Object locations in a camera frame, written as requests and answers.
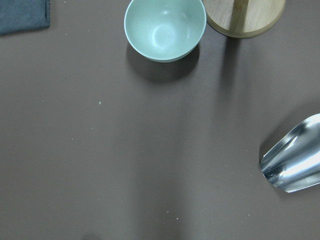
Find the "steel ice scoop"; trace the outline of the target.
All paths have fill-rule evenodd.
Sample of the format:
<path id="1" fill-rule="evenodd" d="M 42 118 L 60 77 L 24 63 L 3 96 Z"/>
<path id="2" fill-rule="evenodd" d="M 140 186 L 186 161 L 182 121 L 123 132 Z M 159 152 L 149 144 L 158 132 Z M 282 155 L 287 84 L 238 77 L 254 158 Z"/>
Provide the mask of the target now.
<path id="1" fill-rule="evenodd" d="M 320 183 L 320 115 L 314 114 L 283 136 L 260 162 L 274 187 L 294 193 Z"/>

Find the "mint green bowl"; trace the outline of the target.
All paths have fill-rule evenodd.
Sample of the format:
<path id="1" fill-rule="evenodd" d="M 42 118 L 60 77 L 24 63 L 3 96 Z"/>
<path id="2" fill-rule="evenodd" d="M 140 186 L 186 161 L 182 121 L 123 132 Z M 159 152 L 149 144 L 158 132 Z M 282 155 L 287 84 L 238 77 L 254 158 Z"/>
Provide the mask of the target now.
<path id="1" fill-rule="evenodd" d="M 206 23 L 201 0 L 132 0 L 123 27 L 137 53 L 154 62 L 170 63 L 193 51 Z"/>

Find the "wooden mug tree stand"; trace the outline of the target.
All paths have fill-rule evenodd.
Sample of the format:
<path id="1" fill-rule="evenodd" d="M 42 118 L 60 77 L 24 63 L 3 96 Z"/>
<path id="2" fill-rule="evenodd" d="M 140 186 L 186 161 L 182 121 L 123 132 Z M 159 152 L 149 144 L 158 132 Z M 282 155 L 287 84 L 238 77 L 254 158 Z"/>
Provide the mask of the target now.
<path id="1" fill-rule="evenodd" d="M 204 0 L 207 23 L 232 38 L 252 38 L 280 19 L 285 0 Z"/>

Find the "grey folded cloth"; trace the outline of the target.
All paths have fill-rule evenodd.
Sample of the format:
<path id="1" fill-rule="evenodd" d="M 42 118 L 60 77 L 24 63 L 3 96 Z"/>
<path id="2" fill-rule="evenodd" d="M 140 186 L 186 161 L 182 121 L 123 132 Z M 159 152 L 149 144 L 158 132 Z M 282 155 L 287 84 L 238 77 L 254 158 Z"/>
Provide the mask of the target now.
<path id="1" fill-rule="evenodd" d="M 0 2 L 0 34 L 34 31 L 51 24 L 49 0 L 2 0 Z"/>

